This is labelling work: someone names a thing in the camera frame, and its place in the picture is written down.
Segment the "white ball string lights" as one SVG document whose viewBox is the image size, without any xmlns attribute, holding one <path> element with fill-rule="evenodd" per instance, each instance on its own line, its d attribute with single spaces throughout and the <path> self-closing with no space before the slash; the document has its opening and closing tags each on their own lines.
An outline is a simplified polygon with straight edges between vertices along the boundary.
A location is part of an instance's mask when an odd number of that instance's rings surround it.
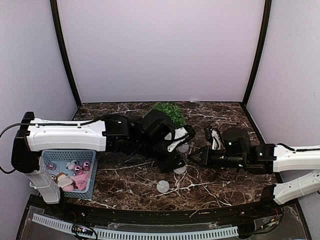
<svg viewBox="0 0 320 240">
<path fill-rule="evenodd" d="M 177 194 L 178 196 L 181 196 L 182 191 L 190 191 L 192 188 L 198 186 L 196 183 L 198 178 L 192 177 L 189 173 L 189 170 L 196 170 L 196 168 L 188 165 L 186 162 L 187 159 L 184 158 L 182 163 L 179 163 L 178 167 L 170 172 L 172 173 L 173 179 L 166 178 L 157 182 L 156 190 L 159 193 L 157 197 L 162 197 L 169 194 Z"/>
</svg>

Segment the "small green christmas tree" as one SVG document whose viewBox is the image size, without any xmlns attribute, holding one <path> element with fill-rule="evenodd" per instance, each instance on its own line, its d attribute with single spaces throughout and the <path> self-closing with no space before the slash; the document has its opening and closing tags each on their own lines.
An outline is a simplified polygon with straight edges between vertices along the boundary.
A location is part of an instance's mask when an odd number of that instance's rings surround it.
<svg viewBox="0 0 320 240">
<path fill-rule="evenodd" d="M 178 105 L 169 102 L 156 102 L 153 109 L 168 115 L 176 127 L 180 128 L 186 124 L 185 118 Z"/>
</svg>

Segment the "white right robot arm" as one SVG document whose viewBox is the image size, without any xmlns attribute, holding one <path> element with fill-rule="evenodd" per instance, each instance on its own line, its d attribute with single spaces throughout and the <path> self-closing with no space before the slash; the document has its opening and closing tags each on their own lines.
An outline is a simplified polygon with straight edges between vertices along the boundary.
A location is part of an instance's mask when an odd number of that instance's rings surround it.
<svg viewBox="0 0 320 240">
<path fill-rule="evenodd" d="M 309 171 L 291 181 L 265 187 L 255 213 L 266 217 L 275 204 L 283 205 L 293 199 L 320 190 L 320 147 L 288 146 L 283 143 L 252 145 L 248 132 L 231 127 L 223 132 L 206 127 L 205 137 L 211 146 L 201 147 L 187 158 L 201 167 L 243 169 L 255 175 L 272 175 L 287 171 Z"/>
</svg>

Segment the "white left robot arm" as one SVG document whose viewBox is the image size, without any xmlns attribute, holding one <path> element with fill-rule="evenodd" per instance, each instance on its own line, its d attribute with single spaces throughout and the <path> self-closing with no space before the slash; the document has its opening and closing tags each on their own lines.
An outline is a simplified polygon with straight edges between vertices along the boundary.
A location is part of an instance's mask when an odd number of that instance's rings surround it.
<svg viewBox="0 0 320 240">
<path fill-rule="evenodd" d="M 156 109 L 138 118 L 107 114 L 89 121 L 50 121 L 27 112 L 13 141 L 11 165 L 29 178 L 58 217 L 67 218 L 71 208 L 62 200 L 62 187 L 44 167 L 45 150 L 138 154 L 156 160 L 160 171 L 170 172 L 185 164 L 178 147 L 195 134 L 192 126 L 177 127 Z"/>
</svg>

